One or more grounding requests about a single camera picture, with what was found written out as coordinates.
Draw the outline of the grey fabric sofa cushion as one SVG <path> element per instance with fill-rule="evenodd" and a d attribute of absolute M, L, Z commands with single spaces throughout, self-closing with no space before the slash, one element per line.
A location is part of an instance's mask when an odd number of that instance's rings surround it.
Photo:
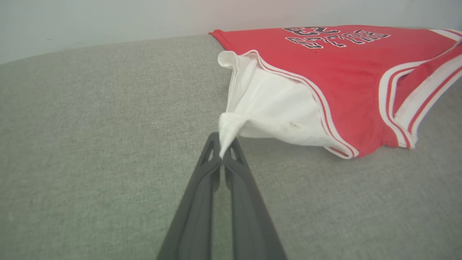
<path fill-rule="evenodd" d="M 226 109 L 209 34 L 0 65 L 0 260 L 156 260 Z M 414 150 L 239 142 L 291 260 L 462 260 L 462 78 Z"/>

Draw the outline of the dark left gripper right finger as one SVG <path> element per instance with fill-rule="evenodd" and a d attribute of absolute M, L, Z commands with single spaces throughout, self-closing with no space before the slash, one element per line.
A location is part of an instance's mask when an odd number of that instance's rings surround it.
<path fill-rule="evenodd" d="M 239 141 L 224 154 L 231 192 L 233 260 L 287 260 Z"/>

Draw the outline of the red and white basketball jersey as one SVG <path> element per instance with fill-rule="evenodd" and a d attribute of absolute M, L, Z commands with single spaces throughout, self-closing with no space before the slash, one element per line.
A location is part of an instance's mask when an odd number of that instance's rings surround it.
<path fill-rule="evenodd" d="M 462 31 L 370 25 L 215 30 L 232 70 L 218 122 L 233 140 L 275 138 L 344 159 L 415 148 L 418 127 L 462 77 Z"/>

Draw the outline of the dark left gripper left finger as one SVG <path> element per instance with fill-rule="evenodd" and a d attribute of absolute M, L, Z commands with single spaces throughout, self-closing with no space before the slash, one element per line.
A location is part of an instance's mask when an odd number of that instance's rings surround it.
<path fill-rule="evenodd" d="M 206 140 L 157 260 L 211 260 L 213 197 L 220 182 L 217 132 Z"/>

